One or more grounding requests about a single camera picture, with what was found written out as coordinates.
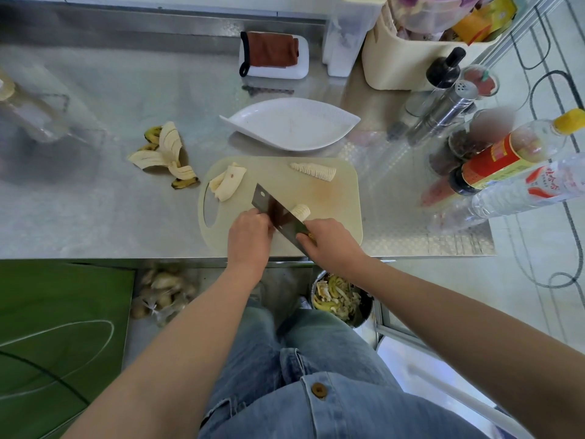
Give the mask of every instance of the beige bin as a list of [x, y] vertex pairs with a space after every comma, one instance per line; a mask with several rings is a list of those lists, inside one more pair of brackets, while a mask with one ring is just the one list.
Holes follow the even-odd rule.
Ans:
[[458, 41], [403, 40], [396, 36], [395, 31], [390, 7], [386, 3], [374, 28], [368, 32], [362, 50], [366, 81], [374, 89], [410, 91], [420, 85], [435, 58], [446, 57], [457, 46], [462, 47], [467, 52], [459, 64], [463, 68], [499, 39], [468, 46]]

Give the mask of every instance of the blue jeans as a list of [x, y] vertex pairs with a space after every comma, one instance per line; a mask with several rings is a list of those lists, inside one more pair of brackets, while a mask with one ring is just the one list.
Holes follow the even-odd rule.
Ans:
[[209, 400], [202, 435], [257, 399], [318, 372], [401, 391], [374, 349], [333, 314], [298, 309], [277, 333], [271, 313], [249, 300]]

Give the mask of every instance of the knife blade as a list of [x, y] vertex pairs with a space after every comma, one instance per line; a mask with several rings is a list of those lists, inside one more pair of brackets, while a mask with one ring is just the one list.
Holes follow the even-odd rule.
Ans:
[[307, 252], [296, 239], [298, 233], [310, 234], [305, 224], [297, 219], [287, 208], [281, 205], [268, 191], [266, 191], [259, 183], [256, 184], [254, 197], [252, 198], [252, 206], [257, 208], [260, 212], [268, 214], [270, 221], [274, 228], [294, 246], [296, 246], [305, 256], [308, 257]]

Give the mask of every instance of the brown cloth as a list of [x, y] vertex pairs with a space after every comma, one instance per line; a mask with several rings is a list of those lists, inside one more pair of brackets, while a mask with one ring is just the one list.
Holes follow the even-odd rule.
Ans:
[[298, 61], [298, 39], [288, 34], [248, 32], [250, 66], [287, 68]]

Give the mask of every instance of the brown button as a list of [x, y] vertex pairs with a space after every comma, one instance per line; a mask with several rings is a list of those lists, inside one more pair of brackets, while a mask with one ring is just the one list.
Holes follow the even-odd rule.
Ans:
[[313, 384], [311, 391], [320, 399], [324, 399], [327, 396], [327, 387], [320, 382]]

